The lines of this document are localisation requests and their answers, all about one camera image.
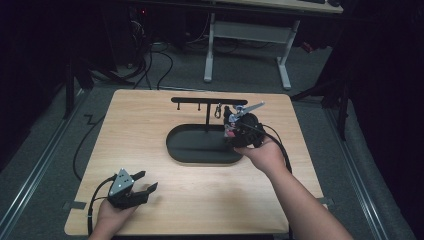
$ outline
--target wooden tabletop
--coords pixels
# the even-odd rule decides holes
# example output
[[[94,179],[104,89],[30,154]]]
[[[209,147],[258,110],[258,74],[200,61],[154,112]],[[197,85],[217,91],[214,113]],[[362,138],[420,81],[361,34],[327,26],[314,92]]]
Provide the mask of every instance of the wooden tabletop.
[[[291,10],[311,11],[320,13],[337,13],[343,12],[343,8],[333,7],[327,1],[324,4],[312,3],[299,0],[214,0],[215,2],[247,4],[262,7],[284,8]]]
[[[315,197],[322,191],[290,98],[283,94],[118,90],[98,136],[75,201],[89,203],[97,186],[125,168],[146,171],[133,190],[158,182],[119,235],[255,234],[288,231],[286,217],[267,177],[243,157],[231,165],[181,164],[172,159],[166,137],[181,124],[204,124],[206,106],[177,104],[172,97],[245,99],[260,122],[280,135],[294,175]],[[215,119],[212,106],[211,124]],[[97,197],[107,196],[109,184]],[[93,222],[101,201],[94,205]],[[68,235],[87,235],[87,209],[72,209]]]

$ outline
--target human hand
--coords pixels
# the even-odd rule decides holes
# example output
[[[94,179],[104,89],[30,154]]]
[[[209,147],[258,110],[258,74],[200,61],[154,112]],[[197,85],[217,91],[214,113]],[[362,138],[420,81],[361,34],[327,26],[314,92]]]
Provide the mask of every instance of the human hand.
[[[259,148],[234,148],[234,150],[250,158],[253,165],[267,176],[275,172],[287,170],[285,159],[280,147],[269,137],[265,136]]]
[[[120,209],[107,200],[103,200],[97,214],[97,223],[89,239],[111,239],[135,212],[138,206]]]

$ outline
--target gray carpet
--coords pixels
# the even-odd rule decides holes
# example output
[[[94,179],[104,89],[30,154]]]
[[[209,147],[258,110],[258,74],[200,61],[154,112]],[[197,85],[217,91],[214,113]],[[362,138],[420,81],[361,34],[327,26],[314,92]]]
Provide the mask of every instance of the gray carpet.
[[[157,50],[163,47],[163,45],[155,46]],[[287,61],[292,90],[285,91],[282,89],[274,58],[246,56],[246,52],[251,50],[246,47],[238,48],[230,54],[217,53],[213,81],[204,83],[206,50],[187,48],[185,51],[180,51],[169,47],[162,53],[166,53],[172,58],[173,67],[162,80],[161,86],[208,91],[294,95],[314,85],[331,53],[331,49],[318,50],[310,54],[299,48],[292,49]],[[152,56],[149,81],[155,88],[159,79],[168,70],[171,61],[162,54],[154,53]],[[79,181],[72,170],[73,156],[84,135],[91,128],[91,125],[87,125],[88,117],[85,115],[93,115],[92,121],[100,119],[107,111],[113,92],[118,88],[124,87],[110,82],[96,81],[95,88],[87,95],[87,99],[76,112],[53,154],[47,171],[36,186],[32,197],[7,239],[85,239],[85,237],[67,236],[63,230],[69,214],[69,210],[64,209],[64,205],[67,201],[74,199],[79,187]],[[148,89],[145,79],[139,88]],[[332,130],[334,126],[328,120],[325,110],[321,109],[318,100],[319,98],[307,98],[294,102],[293,105],[324,195],[334,201],[329,209],[348,228],[355,239],[374,239],[349,178],[343,151],[339,147],[338,136]],[[5,216],[7,213],[9,206],[19,193],[19,189],[25,183],[32,168],[46,149],[51,136],[61,123],[64,102],[65,94],[62,90],[49,109],[34,124],[30,136],[14,156],[12,162],[1,173],[0,180],[6,184],[3,184],[0,196],[0,216]],[[77,156],[76,166],[80,176],[84,172],[100,127],[100,125],[95,127],[93,132],[88,135]],[[375,201],[389,238],[414,239],[372,161],[351,105],[346,136],[346,144],[358,163],[358,168]]]

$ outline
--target human arm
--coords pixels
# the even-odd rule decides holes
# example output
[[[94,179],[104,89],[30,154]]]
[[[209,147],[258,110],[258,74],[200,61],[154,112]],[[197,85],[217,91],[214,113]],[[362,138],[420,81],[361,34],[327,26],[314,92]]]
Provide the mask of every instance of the human arm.
[[[124,226],[138,206],[119,209],[114,208],[107,200],[103,200],[97,214],[97,223],[89,240],[109,240]]]
[[[265,137],[259,148],[236,148],[270,179],[298,239],[352,239],[346,228],[288,171],[276,143]]]

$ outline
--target desk leg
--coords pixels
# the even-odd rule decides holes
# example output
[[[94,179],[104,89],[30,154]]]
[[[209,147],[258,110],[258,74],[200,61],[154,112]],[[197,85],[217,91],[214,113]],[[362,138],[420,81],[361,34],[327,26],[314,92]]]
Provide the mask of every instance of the desk leg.
[[[205,77],[204,77],[205,82],[212,81],[214,34],[215,34],[215,13],[211,13],[211,23],[209,25],[209,46],[208,46],[208,54],[206,56]]]
[[[284,49],[284,53],[282,57],[277,58],[278,69],[280,70],[281,81],[283,82],[283,88],[286,90],[291,89],[290,79],[287,75],[286,69],[286,61],[289,56],[290,49],[293,45],[294,38],[296,37],[297,29],[299,28],[300,20],[294,22],[293,27],[289,33],[286,48]]]

